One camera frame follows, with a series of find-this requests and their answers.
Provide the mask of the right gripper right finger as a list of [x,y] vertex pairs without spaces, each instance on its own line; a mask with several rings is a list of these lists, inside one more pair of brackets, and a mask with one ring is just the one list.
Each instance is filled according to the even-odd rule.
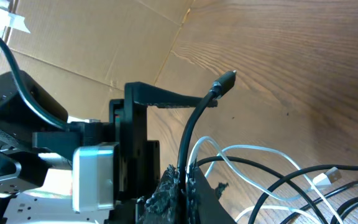
[[216,192],[211,188],[201,169],[192,163],[186,176],[186,214],[187,223],[228,224],[234,219],[220,204]]

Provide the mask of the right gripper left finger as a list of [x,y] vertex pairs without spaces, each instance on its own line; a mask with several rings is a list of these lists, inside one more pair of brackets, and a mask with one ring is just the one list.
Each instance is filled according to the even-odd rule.
[[155,192],[145,200],[144,212],[137,223],[178,223],[180,212],[178,183],[178,172],[170,164],[163,173]]

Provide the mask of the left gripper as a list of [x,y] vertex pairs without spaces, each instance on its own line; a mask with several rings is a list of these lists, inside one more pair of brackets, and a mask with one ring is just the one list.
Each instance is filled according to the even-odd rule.
[[117,194],[110,220],[135,212],[134,200],[151,194],[160,180],[160,142],[149,140],[147,108],[194,108],[201,98],[142,82],[125,84],[124,99],[111,100],[107,123],[72,122],[66,131],[33,134],[35,148],[48,149],[72,163],[75,149],[116,142]]

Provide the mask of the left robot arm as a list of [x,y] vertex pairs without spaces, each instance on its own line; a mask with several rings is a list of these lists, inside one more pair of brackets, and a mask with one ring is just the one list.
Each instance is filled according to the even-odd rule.
[[[217,106],[221,86],[203,98],[179,95],[142,82],[127,83],[111,100],[107,123],[68,121],[67,111],[27,73],[19,80],[43,118],[22,97],[10,73],[0,75],[0,193],[18,194],[43,185],[56,153],[73,168],[76,211],[110,212],[108,222],[179,222],[185,209],[185,165],[196,121]],[[193,108],[181,139],[178,166],[160,171],[160,146],[147,137],[147,108]]]

